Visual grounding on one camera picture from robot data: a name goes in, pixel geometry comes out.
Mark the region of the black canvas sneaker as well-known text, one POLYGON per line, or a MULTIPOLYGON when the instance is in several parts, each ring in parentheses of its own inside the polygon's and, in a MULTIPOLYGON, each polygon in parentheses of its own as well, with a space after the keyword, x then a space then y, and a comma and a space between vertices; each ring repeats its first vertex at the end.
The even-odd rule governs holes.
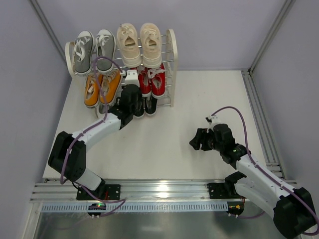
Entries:
POLYGON ((134 117, 139 119, 139 118, 143 117, 144 114, 145 114, 144 107, 140 107, 140 108, 136 109, 136 111, 134 113, 134 117))
POLYGON ((158 100, 153 96, 145 98, 145 113, 148 116, 153 116, 157 111, 158 100))

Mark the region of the grey canvas sneaker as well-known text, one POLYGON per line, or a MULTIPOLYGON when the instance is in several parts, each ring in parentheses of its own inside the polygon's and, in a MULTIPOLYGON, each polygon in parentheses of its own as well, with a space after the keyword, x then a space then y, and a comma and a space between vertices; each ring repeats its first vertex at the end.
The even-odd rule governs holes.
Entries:
POLYGON ((74 64, 78 75, 88 75, 92 70, 91 57, 95 48, 94 38, 91 32, 82 31, 75 40, 74 64))
POLYGON ((106 74, 114 68, 114 56, 116 51, 116 40, 112 32, 101 29, 96 36, 97 70, 106 74))

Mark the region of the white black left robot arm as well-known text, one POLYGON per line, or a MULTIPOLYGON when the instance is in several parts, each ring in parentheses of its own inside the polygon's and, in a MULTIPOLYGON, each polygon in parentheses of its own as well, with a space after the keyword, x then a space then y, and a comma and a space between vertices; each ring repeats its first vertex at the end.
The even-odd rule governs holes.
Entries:
POLYGON ((105 180, 96 175, 86 165, 88 150, 106 136, 120 131, 129 124, 142 102, 142 93, 136 85, 123 87, 118 102, 112 106, 105 118, 97 120, 86 129, 74 133, 62 131, 53 144, 48 165, 60 173, 64 179, 80 186, 79 192, 93 199, 102 200, 107 188, 105 180))

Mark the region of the red canvas sneaker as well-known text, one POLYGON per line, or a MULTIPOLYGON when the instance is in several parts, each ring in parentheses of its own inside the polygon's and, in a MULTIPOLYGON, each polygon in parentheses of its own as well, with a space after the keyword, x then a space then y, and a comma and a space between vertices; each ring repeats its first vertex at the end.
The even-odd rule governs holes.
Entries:
POLYGON ((165 68, 164 64, 157 68, 148 69, 148 79, 151 83, 152 96, 159 99, 165 94, 165 68))
POLYGON ((138 80, 140 84, 140 90, 144 98, 151 95, 151 86, 148 78, 148 69, 143 65, 137 68, 138 80))

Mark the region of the cream metal shoe shelf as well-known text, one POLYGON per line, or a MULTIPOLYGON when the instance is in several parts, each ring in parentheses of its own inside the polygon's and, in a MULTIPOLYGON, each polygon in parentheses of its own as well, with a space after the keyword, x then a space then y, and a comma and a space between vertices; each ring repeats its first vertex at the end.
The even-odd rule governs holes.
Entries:
MULTIPOLYGON (((165 69, 165 93, 164 96, 158 100, 158 107, 174 105, 174 95, 176 86, 176 74, 178 68, 178 52, 176 37, 173 29, 168 29, 162 37, 162 63, 165 69)), ((79 76, 75 72, 75 42, 67 42, 65 44, 65 58, 68 72, 72 78, 71 86, 76 86, 80 91, 80 95, 84 95, 86 77, 79 76)))

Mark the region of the orange canvas sneaker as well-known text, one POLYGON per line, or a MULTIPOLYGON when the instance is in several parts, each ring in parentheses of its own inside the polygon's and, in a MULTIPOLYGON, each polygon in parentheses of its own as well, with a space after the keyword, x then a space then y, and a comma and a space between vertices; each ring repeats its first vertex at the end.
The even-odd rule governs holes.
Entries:
POLYGON ((100 91, 94 74, 87 77, 84 93, 84 104, 88 108, 94 108, 100 102, 100 91))
POLYGON ((102 75, 101 93, 104 95, 108 106, 115 103, 116 93, 120 87, 122 76, 119 70, 113 70, 107 75, 102 75))

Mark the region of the beige lace sneaker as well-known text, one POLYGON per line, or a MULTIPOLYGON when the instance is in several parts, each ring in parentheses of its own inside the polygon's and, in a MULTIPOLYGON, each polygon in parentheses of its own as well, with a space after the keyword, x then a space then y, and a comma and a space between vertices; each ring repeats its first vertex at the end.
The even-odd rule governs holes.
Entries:
POLYGON ((161 33, 153 23, 145 23, 140 29, 140 42, 143 50, 143 65, 157 68, 161 65, 161 33))
POLYGON ((123 64, 128 68, 136 68, 142 63, 138 44, 138 34, 130 23, 123 23, 117 30, 117 43, 123 64))

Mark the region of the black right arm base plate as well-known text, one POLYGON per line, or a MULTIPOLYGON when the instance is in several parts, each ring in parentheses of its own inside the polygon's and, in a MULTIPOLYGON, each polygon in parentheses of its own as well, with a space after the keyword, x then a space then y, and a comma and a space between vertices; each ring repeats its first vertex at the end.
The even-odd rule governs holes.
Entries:
POLYGON ((244 199, 236 192, 234 183, 231 182, 208 183, 207 189, 210 199, 244 199))

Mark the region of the white sneaker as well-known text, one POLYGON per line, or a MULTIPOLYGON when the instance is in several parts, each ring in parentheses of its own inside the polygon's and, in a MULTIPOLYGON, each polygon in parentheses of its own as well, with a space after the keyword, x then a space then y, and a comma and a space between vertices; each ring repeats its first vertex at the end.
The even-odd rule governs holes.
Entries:
POLYGON ((105 116, 105 105, 101 102, 99 102, 99 104, 95 107, 94 109, 94 113, 96 118, 98 119, 103 119, 105 116))

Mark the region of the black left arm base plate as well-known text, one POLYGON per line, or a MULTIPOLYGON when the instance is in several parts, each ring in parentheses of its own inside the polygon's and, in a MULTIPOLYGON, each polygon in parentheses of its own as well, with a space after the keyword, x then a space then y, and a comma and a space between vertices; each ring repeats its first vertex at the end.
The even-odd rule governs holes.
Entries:
POLYGON ((88 191, 93 195, 93 197, 83 188, 79 187, 77 191, 76 200, 78 201, 88 201, 94 200, 98 198, 103 201, 109 200, 119 200, 121 193, 121 185, 120 184, 103 184, 99 186, 95 191, 88 191))

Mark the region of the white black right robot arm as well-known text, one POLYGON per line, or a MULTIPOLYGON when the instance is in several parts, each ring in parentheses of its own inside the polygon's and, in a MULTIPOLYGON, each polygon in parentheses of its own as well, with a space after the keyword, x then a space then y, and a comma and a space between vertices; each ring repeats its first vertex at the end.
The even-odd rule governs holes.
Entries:
POLYGON ((189 142, 194 150, 219 152, 223 161, 236 171, 224 183, 208 183, 211 199, 246 198, 268 214, 277 230, 293 239, 318 223, 310 193, 295 188, 274 175, 236 143, 227 124, 198 128, 189 142))

